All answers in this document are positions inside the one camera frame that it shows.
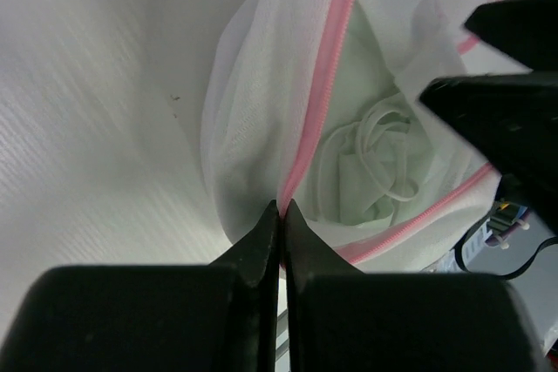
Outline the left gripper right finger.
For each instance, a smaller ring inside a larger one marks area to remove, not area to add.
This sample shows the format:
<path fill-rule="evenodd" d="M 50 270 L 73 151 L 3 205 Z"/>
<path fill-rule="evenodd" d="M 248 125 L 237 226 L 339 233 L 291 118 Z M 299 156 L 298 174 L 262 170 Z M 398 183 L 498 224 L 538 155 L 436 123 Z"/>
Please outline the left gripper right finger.
<path fill-rule="evenodd" d="M 294 371 L 549 371 L 525 305 L 493 274 L 367 274 L 290 203 L 282 222 Z"/>

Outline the white mesh laundry bag pink zipper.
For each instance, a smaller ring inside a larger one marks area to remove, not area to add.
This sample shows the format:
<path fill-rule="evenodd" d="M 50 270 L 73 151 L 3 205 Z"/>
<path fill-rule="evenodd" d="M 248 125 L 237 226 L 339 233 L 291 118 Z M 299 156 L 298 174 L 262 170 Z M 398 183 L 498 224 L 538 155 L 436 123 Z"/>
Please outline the white mesh laundry bag pink zipper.
<path fill-rule="evenodd" d="M 297 200 L 322 137 L 345 33 L 359 4 L 396 86 L 444 170 L 440 194 L 390 227 L 308 219 Z M 420 103 L 435 78 L 465 73 L 440 0 L 246 0 L 218 43 L 201 119 L 203 177 L 238 241 L 270 202 L 291 201 L 309 227 L 366 270 L 417 271 L 442 258 L 493 204 L 497 172 Z"/>

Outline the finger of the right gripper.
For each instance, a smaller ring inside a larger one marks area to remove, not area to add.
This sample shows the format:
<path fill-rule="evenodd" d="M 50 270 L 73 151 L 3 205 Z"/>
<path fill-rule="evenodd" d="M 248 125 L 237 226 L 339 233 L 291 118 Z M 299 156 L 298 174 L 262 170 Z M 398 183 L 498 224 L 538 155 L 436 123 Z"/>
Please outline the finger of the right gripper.
<path fill-rule="evenodd" d="M 533 71 L 557 70 L 557 0 L 484 3 L 464 27 Z"/>
<path fill-rule="evenodd" d="M 479 151 L 547 227 L 557 230 L 557 75 L 434 79 L 420 102 Z"/>

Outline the mint green bra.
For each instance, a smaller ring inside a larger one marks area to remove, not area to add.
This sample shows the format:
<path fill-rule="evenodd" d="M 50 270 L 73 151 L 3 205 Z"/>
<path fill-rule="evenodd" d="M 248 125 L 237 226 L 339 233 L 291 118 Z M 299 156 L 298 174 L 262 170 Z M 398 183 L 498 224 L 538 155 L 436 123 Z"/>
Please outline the mint green bra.
<path fill-rule="evenodd" d="M 431 140 L 354 5 L 322 137 L 296 196 L 305 216 L 390 227 L 430 206 L 443 178 Z"/>

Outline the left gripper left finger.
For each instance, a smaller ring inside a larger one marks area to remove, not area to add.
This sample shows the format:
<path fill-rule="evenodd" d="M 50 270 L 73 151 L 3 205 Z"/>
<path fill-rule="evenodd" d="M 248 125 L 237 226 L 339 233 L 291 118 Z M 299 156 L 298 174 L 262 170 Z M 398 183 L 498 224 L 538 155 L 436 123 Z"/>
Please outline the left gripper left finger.
<path fill-rule="evenodd" d="M 279 214 L 207 265 L 54 267 L 25 295 L 4 371 L 271 371 Z"/>

